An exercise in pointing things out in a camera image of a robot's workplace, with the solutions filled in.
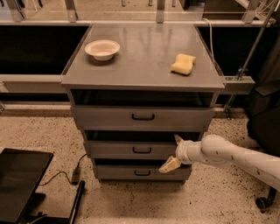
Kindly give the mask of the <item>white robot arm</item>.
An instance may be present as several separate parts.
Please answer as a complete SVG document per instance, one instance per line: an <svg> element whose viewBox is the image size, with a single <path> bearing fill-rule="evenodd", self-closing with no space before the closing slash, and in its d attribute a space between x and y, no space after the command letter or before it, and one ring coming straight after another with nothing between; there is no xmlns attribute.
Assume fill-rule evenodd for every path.
<svg viewBox="0 0 280 224"><path fill-rule="evenodd" d="M230 143L217 135L207 135L201 141L183 140L175 135L177 148L159 168L161 173L171 172L181 165L200 162L205 165L234 164L265 184L280 191L280 158Z"/></svg>

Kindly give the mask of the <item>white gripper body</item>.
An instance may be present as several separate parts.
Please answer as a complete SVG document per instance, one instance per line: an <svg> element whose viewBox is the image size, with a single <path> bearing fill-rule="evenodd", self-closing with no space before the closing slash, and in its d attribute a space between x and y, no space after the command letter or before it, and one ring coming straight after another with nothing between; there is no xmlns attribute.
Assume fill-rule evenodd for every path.
<svg viewBox="0 0 280 224"><path fill-rule="evenodd" d="M184 165L200 162L202 157L200 141L180 141L175 151L177 159Z"/></svg>

